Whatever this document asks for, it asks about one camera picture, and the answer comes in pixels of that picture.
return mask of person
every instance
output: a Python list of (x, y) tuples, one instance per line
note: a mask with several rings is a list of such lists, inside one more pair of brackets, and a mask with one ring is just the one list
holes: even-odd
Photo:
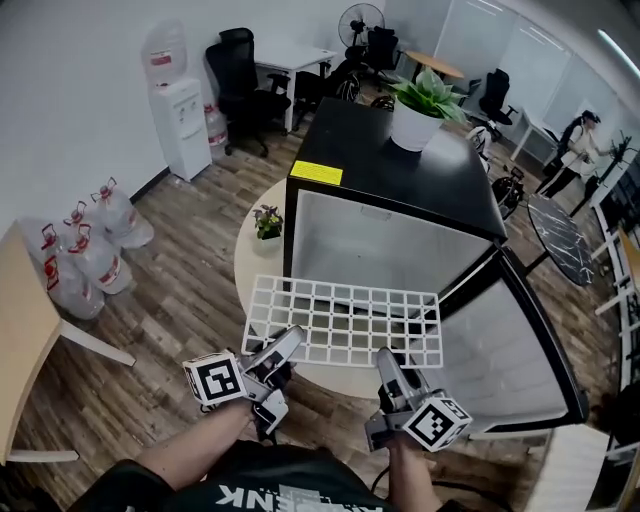
[(556, 158), (544, 170), (549, 177), (540, 184), (536, 193), (553, 197), (576, 176), (591, 177), (596, 158), (608, 154), (608, 151), (600, 150), (593, 139), (593, 130), (598, 123), (600, 118), (590, 110), (574, 119), (560, 139)]
[[(387, 445), (387, 502), (326, 449), (239, 441), (252, 414), (244, 398), (224, 404), (144, 450), (136, 461), (118, 462), (69, 510), (435, 512), (443, 507), (431, 484), (429, 461), (407, 434), (396, 434)], [(443, 510), (460, 509), (447, 502)]]

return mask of small potted plant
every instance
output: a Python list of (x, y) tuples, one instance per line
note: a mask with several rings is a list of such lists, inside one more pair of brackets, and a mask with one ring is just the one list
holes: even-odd
[(261, 209), (253, 210), (256, 219), (256, 252), (262, 255), (276, 252), (282, 238), (284, 219), (278, 213), (277, 206), (263, 204)]
[(422, 151), (445, 119), (463, 123), (466, 116), (458, 106), (462, 94), (451, 92), (438, 75), (427, 68), (416, 83), (407, 80), (393, 86), (396, 102), (391, 122), (391, 139), (407, 151)]

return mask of wall baseboard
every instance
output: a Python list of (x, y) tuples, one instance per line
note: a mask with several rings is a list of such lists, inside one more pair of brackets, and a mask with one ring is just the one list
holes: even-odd
[(156, 176), (149, 180), (147, 184), (138, 190), (135, 194), (131, 196), (131, 202), (135, 204), (137, 201), (142, 199), (142, 197), (149, 192), (153, 187), (155, 187), (158, 183), (162, 181), (165, 176), (169, 175), (169, 168), (165, 167), (162, 171), (160, 171)]

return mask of white flower pot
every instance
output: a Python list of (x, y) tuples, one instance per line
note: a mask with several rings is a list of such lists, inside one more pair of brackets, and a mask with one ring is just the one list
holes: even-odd
[(264, 258), (272, 256), (278, 252), (282, 245), (282, 236), (276, 236), (267, 240), (262, 240), (257, 236), (253, 239), (253, 250), (258, 256)]
[(391, 120), (391, 140), (407, 151), (422, 151), (444, 119), (425, 116), (396, 100)]

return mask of cable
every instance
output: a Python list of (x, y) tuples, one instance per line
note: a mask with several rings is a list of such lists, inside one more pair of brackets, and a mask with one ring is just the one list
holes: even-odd
[[(371, 492), (372, 493), (375, 492), (376, 487), (378, 486), (378, 483), (380, 482), (382, 477), (389, 472), (389, 468), (390, 468), (390, 466), (387, 466), (386, 468), (384, 468), (380, 472), (380, 474), (376, 477), (376, 479), (373, 481), (373, 484), (371, 485)], [(496, 494), (494, 492), (482, 491), (482, 490), (477, 489), (477, 488), (475, 488), (475, 487), (473, 487), (471, 485), (461, 484), (461, 483), (457, 483), (457, 482), (445, 482), (444, 480), (435, 480), (435, 481), (432, 482), (432, 484), (436, 485), (436, 486), (439, 486), (439, 487), (447, 487), (449, 489), (460, 489), (462, 491), (475, 492), (478, 496), (495, 503), (496, 505), (498, 505), (500, 508), (506, 510), (507, 512), (513, 512), (513, 509), (511, 508), (509, 503), (507, 503), (507, 501), (502, 496), (499, 496), (498, 494)]]
[(380, 480), (382, 480), (382, 477), (383, 477), (384, 475), (386, 475), (386, 474), (389, 472), (389, 468), (390, 468), (390, 467), (391, 467), (391, 466), (387, 466), (386, 468), (384, 468), (384, 469), (380, 472), (380, 474), (376, 477), (376, 479), (373, 481), (373, 484), (371, 484), (371, 492), (372, 492), (372, 493), (373, 493), (373, 492), (375, 492), (376, 487), (378, 486), (378, 482), (380, 482)]

